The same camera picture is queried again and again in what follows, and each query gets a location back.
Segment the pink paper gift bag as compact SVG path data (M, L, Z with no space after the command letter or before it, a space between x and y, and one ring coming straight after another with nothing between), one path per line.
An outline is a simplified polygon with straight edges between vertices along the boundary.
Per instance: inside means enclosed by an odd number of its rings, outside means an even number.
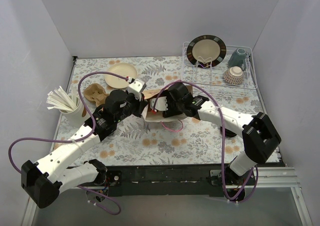
M165 129L171 132L180 132L184 128L182 120L186 119L187 116L183 113L176 111L174 109L174 105L170 105L169 95L168 96L165 95L167 91L164 91L163 95L160 95L155 105L155 111L153 110L153 106L159 92L160 92L160 89L144 91L144 98L148 102L148 105L145 106L142 112L142 117L144 121L161 123ZM176 122L176 121L180 122L181 124L180 129L167 127L167 125L170 122Z

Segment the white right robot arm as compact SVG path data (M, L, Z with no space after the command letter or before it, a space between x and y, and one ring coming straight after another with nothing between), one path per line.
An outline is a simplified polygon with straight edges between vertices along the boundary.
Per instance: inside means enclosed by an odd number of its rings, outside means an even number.
M207 121L222 127L222 135L228 130L243 140L244 151L227 166L221 166L221 177L231 184L239 184L245 174L258 164L264 164L280 145L282 139L269 116L263 112L257 115L244 114L218 105L206 92L193 96L187 89L187 82L173 82L161 89L169 101L169 109L176 109L187 117Z

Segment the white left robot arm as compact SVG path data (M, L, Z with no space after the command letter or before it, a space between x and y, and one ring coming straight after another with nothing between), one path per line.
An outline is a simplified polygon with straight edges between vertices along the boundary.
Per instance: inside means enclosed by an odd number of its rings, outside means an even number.
M45 208L72 187L83 183L105 184L108 169L97 159L74 168L70 164L111 135L118 123L131 115L140 117L147 104L143 93L113 90L71 137L70 143L62 144L35 163L28 160L22 165L22 188L39 208Z

